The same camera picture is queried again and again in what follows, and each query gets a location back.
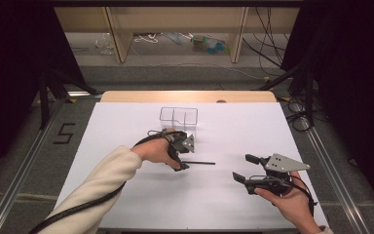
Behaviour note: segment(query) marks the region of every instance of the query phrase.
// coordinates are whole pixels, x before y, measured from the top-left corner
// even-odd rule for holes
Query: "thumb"
[[[180,169],[180,165],[177,163],[177,161],[171,158],[168,159],[167,164],[174,169]]]
[[[256,188],[254,189],[254,192],[259,195],[260,197],[268,200],[269,202],[275,204],[277,199],[279,198],[275,194],[273,194],[271,191],[263,189],[263,188]]]

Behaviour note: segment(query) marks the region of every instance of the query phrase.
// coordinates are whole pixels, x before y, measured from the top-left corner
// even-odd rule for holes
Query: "wire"
[[[303,192],[308,197],[309,210],[312,216],[314,216],[314,208],[317,203],[314,201],[314,198],[312,197],[312,193],[309,191],[308,186],[301,178],[296,177],[296,176],[292,176],[292,177],[298,178],[300,181],[302,181],[303,184],[306,186],[306,189],[300,187],[299,185],[294,184],[293,182],[284,181],[284,183],[288,184],[289,186],[299,189],[301,192]]]
[[[305,181],[302,180],[302,178],[298,177],[298,176],[294,176],[294,175],[290,175],[290,177],[292,178],[297,178],[299,181],[301,181],[303,183],[303,185],[306,187],[306,189],[308,190],[309,193],[311,193],[311,190],[309,189],[308,185],[305,183]]]
[[[29,234],[35,234],[35,233],[38,233],[40,232],[41,230],[43,230],[44,228],[50,226],[51,224],[67,217],[67,216],[70,216],[70,215],[74,215],[78,212],[81,212],[83,210],[86,210],[88,208],[91,208],[91,207],[94,207],[94,206],[97,206],[97,205],[100,205],[110,199],[112,199],[113,197],[115,197],[118,193],[121,192],[121,190],[123,189],[124,185],[126,185],[126,181],[119,187],[117,188],[116,190],[114,190],[113,192],[111,193],[108,193],[106,194],[105,196],[103,197],[100,197],[98,199],[95,199],[95,200],[92,200],[92,201],[89,201],[87,203],[84,203],[82,205],[79,205],[79,206],[76,206],[76,207],[73,207],[73,208],[70,208],[68,210],[65,210],[61,213],[58,213],[58,214],[54,214],[53,216],[45,219],[44,221],[42,221],[41,223],[39,223],[38,225],[36,225],[34,228],[32,228],[31,231],[29,231]]]
[[[167,139],[165,136],[168,136],[168,135],[177,135],[177,134],[184,134],[184,132],[182,132],[182,131],[167,132],[167,131],[150,130],[147,133],[148,137],[140,140],[136,145],[142,144],[144,142],[147,142],[147,141],[149,141],[151,139],[155,139],[155,138],[164,138],[164,139],[166,139],[168,141],[168,143],[171,143],[171,141],[169,139]]]
[[[253,33],[253,37],[254,37],[258,42],[260,42],[260,43],[264,43],[265,46],[272,47],[272,48],[276,48],[276,49],[281,50],[281,51],[285,51],[284,48],[276,47],[276,46],[274,46],[274,45],[270,45],[270,44],[267,44],[267,43],[261,41],[259,38],[257,38],[257,36],[256,36],[255,33]]]
[[[270,59],[269,57],[263,55],[261,52],[257,51],[256,49],[254,49],[253,47],[251,47],[246,41],[245,39],[243,38],[243,41],[246,43],[246,45],[250,48],[250,50],[254,51],[255,53],[257,53],[259,56],[263,57],[264,59],[267,59],[269,62],[271,62],[272,64],[276,65],[277,67],[281,67],[280,64],[278,64],[277,62],[273,61],[272,59]]]
[[[175,64],[150,64],[150,63],[146,62],[144,59],[142,59],[141,55],[133,48],[133,46],[130,46],[130,48],[137,55],[138,59],[140,59],[147,66],[155,67],[155,66],[182,66],[182,65],[212,65],[212,66],[217,66],[217,67],[229,70],[229,71],[238,72],[238,73],[240,73],[242,75],[248,76],[248,77],[253,78],[253,79],[263,80],[263,78],[261,78],[261,77],[252,76],[252,75],[249,75],[249,74],[247,74],[245,72],[242,72],[240,70],[228,68],[228,67],[225,67],[225,66],[222,66],[222,65],[218,65],[218,64],[215,64],[215,63],[207,63],[207,62],[205,62],[205,63],[183,62],[183,63],[175,63]]]
[[[290,112],[293,113],[292,115],[286,116],[286,119],[287,119],[287,123],[288,124],[291,123],[292,128],[297,132],[306,132],[314,126],[314,124],[311,123],[311,121],[308,118],[306,118],[307,113],[306,113],[305,104],[303,103],[303,101],[304,100],[302,100],[302,99],[301,99],[301,101],[296,101],[296,100],[293,99],[293,100],[289,101],[288,104],[286,104],[282,107],[282,108],[287,107],[287,109]],[[321,113],[323,111],[324,111],[323,109],[313,109],[312,114]],[[326,121],[326,120],[318,118],[316,115],[313,115],[313,118],[318,119],[318,120],[323,121],[323,122]],[[303,128],[297,127],[297,124],[299,123],[298,121],[301,124],[303,122],[306,122],[307,126],[303,127]]]
[[[278,47],[277,47],[276,44],[275,44],[275,40],[273,39],[273,31],[272,31],[272,24],[271,24],[271,14],[272,14],[272,9],[271,9],[271,8],[268,8],[268,12],[267,12],[267,15],[268,15],[268,21],[267,21],[267,24],[266,24],[266,25],[265,25],[264,21],[262,20],[260,14],[259,14],[259,11],[258,11],[258,9],[257,9],[257,7],[255,8],[255,10],[256,10],[257,16],[258,16],[259,19],[260,19],[260,22],[262,23],[263,29],[265,30],[265,36],[264,36],[264,38],[263,38],[262,48],[260,49],[260,51],[262,51],[264,45],[267,45],[267,44],[265,43],[265,41],[266,41],[266,37],[268,37],[268,38],[270,39],[270,41],[272,42],[273,47],[275,48],[276,56],[278,57],[278,60],[279,60],[279,62],[281,63],[281,61],[282,61],[282,57],[281,57],[281,54],[280,54],[279,51],[278,51]]]
[[[159,43],[159,41],[156,39],[156,35],[157,34],[148,34],[148,39],[144,38],[143,36],[141,36],[140,34],[138,34],[138,38],[137,39],[134,39],[134,42],[141,42],[141,41],[146,41],[146,42],[149,42],[149,43]]]

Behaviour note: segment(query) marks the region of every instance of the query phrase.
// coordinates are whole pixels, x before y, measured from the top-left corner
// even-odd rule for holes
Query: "white paper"
[[[279,153],[302,162],[278,103],[98,103],[58,198],[79,186],[94,166],[119,145],[132,147],[150,130],[160,130],[164,106],[198,109],[195,153],[181,160],[214,162],[174,172],[164,164],[144,162],[127,182],[100,227],[155,230],[260,230],[294,228],[271,203],[248,195],[232,172],[264,176],[262,166],[244,155]],[[306,174],[300,172],[315,201]],[[320,205],[319,225],[328,225]]]

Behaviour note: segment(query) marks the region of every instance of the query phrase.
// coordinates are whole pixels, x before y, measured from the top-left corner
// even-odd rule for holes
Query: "hand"
[[[291,172],[290,174],[300,178],[297,172]],[[303,182],[297,178],[293,179],[293,183],[306,189]],[[293,188],[282,197],[262,188],[256,188],[254,192],[273,203],[281,214],[299,229],[300,233],[321,232],[309,210],[308,197],[299,189]]]
[[[148,160],[152,163],[165,163],[174,169],[179,169],[180,165],[175,160],[171,159],[167,153],[168,145],[168,139],[161,137],[136,145],[131,151],[138,154],[142,160]]]

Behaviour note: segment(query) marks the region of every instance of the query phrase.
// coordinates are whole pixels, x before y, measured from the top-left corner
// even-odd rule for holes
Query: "clear plastic box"
[[[163,129],[173,127],[197,138],[198,112],[197,108],[162,107],[160,123]]]

